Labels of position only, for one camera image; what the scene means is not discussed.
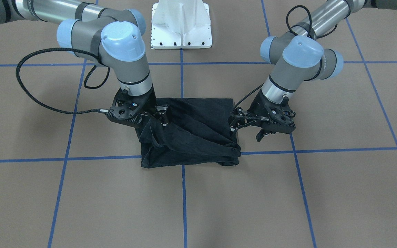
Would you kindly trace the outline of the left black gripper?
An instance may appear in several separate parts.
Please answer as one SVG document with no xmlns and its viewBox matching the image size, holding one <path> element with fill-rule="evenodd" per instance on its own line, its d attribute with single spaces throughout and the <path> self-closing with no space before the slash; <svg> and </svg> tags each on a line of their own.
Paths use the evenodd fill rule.
<svg viewBox="0 0 397 248">
<path fill-rule="evenodd" d="M 247 112 L 239 106 L 230 111 L 230 131 L 236 133 L 241 128 L 255 126 L 271 134 L 292 133 L 296 129 L 293 121 L 296 113 L 289 107 L 288 97 L 282 100 L 284 104 L 276 104 L 259 91 Z"/>
</svg>

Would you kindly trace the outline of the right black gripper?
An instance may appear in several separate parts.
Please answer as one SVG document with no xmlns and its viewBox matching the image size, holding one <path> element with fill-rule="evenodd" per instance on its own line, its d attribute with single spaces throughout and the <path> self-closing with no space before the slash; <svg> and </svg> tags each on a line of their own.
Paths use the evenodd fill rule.
<svg viewBox="0 0 397 248">
<path fill-rule="evenodd" d="M 156 105 L 153 86 L 147 93 L 139 96 L 131 96 L 128 91 L 118 89 L 107 112 L 108 120 L 136 129 L 141 128 L 147 120 L 148 128 L 166 128 L 170 126 L 166 117 L 170 117 L 170 106 Z"/>
</svg>

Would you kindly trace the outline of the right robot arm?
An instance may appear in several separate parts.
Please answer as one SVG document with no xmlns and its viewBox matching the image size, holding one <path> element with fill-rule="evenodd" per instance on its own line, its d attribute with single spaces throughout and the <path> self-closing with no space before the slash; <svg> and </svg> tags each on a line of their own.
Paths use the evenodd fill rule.
<svg viewBox="0 0 397 248">
<path fill-rule="evenodd" d="M 115 10 L 78 0 L 0 0 L 0 24 L 18 20 L 58 24 L 59 47 L 42 49 L 25 56 L 16 66 L 16 80 L 27 96 L 38 105 L 64 113 L 36 99 L 20 77 L 27 60 L 46 52 L 67 51 L 95 65 L 84 82 L 99 66 L 113 70 L 120 88 L 109 109 L 74 111 L 73 114 L 102 113 L 115 123 L 139 129 L 151 118 L 166 126 L 170 123 L 167 105 L 158 105 L 145 54 L 145 19 L 136 9 Z"/>
</svg>

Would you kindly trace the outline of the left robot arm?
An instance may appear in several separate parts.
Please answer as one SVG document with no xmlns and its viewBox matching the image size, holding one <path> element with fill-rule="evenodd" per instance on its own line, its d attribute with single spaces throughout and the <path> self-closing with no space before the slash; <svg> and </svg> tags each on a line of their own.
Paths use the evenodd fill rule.
<svg viewBox="0 0 397 248">
<path fill-rule="evenodd" d="M 328 0 L 314 12 L 305 6 L 307 17 L 288 25 L 280 37 L 269 36 L 261 44 L 260 55 L 274 65 L 247 111 L 236 104 L 229 117 L 230 131 L 257 126 L 257 140 L 275 133 L 292 133 L 296 113 L 288 102 L 305 81 L 326 80 L 338 75 L 344 58 L 333 49 L 325 49 L 318 39 L 331 34 L 337 24 L 362 8 L 397 10 L 397 0 Z"/>
</svg>

